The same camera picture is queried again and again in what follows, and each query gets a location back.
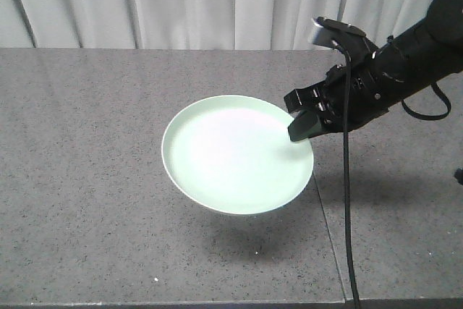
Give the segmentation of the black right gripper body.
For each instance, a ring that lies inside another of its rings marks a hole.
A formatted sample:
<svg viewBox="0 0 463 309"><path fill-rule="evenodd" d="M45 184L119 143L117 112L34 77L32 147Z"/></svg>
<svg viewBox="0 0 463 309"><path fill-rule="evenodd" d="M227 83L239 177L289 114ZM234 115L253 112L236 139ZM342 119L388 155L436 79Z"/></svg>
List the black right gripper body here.
<svg viewBox="0 0 463 309"><path fill-rule="evenodd" d="M292 90L284 96L288 113L296 117L301 111L314 112L326 132L341 132L346 73L346 67L334 65L327 71L325 80ZM349 131L357 130L388 112L388 107L380 105L374 93L365 86L362 79L366 76L358 71L351 76L347 118Z"/></svg>

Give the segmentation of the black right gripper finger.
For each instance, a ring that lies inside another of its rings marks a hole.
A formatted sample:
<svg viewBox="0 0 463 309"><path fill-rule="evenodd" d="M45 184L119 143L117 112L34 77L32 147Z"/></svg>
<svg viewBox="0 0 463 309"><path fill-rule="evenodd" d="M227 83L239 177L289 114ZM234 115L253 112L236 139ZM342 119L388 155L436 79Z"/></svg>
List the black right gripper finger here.
<svg viewBox="0 0 463 309"><path fill-rule="evenodd" d="M326 133L318 115L311 111L301 111L287 130L292 142L318 137Z"/></svg>

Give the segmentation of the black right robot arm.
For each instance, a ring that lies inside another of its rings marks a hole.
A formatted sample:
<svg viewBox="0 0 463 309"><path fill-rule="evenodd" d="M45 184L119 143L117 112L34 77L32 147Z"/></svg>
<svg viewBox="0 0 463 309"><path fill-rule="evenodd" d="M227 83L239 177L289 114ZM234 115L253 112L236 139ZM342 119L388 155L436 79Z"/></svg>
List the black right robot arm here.
<svg viewBox="0 0 463 309"><path fill-rule="evenodd" d="M314 25L311 41L347 53L350 65L335 65L324 80L285 96L288 112L296 115L288 126L293 142L359 129L462 71L462 0L433 0L422 20L382 47L347 23L317 17Z"/></svg>

